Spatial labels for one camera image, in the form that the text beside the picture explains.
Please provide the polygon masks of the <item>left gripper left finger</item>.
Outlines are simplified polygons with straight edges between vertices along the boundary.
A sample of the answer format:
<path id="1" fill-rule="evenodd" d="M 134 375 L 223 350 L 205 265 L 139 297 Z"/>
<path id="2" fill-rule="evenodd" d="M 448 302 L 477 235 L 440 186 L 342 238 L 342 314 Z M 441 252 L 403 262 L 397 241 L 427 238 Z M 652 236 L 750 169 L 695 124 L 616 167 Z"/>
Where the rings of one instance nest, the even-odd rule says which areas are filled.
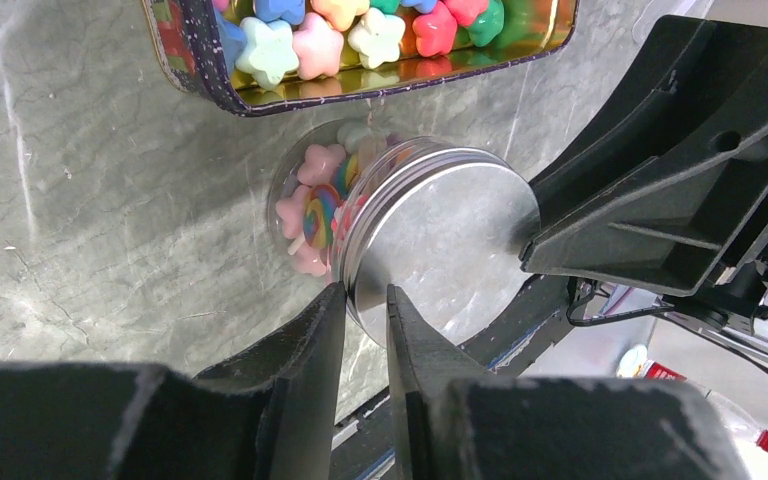
<path id="1" fill-rule="evenodd" d="M 158 363 L 0 361 L 0 479 L 325 479 L 343 285 L 195 376 Z"/>

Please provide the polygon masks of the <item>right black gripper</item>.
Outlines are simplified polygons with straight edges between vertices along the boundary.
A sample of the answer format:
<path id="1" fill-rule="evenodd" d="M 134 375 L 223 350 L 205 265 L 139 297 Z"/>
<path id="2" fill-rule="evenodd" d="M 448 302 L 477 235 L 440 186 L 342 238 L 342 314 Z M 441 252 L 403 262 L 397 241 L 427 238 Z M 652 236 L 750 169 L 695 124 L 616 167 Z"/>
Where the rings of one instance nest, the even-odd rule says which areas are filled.
<path id="1" fill-rule="evenodd" d="M 526 272 L 666 294 L 693 328 L 768 329 L 768 28 L 660 18 L 532 187 Z"/>

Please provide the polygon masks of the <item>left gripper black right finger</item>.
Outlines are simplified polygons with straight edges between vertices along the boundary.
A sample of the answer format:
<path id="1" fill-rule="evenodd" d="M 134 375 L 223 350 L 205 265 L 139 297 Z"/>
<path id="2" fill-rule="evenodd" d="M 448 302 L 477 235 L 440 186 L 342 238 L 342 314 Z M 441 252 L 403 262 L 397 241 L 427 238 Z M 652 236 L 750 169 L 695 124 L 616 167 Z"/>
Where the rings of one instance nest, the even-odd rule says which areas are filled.
<path id="1" fill-rule="evenodd" d="M 401 479 L 744 479 L 713 407 L 671 380 L 496 375 L 389 286 Z"/>

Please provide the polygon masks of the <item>round white jar lid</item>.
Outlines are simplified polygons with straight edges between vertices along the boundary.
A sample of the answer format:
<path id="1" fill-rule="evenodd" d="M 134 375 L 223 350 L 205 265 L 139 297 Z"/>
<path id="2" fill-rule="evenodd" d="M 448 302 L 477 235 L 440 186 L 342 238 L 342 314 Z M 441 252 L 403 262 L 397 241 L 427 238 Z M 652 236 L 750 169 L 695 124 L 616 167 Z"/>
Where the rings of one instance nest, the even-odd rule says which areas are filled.
<path id="1" fill-rule="evenodd" d="M 332 271 L 376 344 L 392 285 L 459 344 L 512 302 L 526 280 L 519 253 L 539 227 L 533 190 L 498 156 L 416 138 L 365 163 L 337 219 Z"/>

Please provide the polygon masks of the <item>small clear glass jar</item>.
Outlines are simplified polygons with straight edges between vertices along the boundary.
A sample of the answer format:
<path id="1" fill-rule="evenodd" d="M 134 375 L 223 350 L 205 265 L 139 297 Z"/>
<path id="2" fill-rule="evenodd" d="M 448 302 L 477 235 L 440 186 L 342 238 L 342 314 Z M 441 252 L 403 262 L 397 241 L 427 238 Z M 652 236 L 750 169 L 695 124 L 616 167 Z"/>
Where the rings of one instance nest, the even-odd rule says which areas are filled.
<path id="1" fill-rule="evenodd" d="M 277 252 L 296 273 L 332 281 L 354 218 L 389 177 L 443 143 L 359 118 L 317 126 L 281 158 L 268 193 Z"/>

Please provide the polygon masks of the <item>tin of star candies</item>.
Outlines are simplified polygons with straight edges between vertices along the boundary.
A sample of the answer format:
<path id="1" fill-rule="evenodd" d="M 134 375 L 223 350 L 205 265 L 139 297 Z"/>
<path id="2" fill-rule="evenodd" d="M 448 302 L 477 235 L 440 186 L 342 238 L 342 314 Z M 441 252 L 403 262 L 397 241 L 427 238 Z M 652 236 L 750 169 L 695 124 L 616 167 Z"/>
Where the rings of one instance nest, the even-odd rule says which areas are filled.
<path id="1" fill-rule="evenodd" d="M 416 90 L 545 57 L 574 1 L 147 1 L 179 90 L 240 117 Z"/>

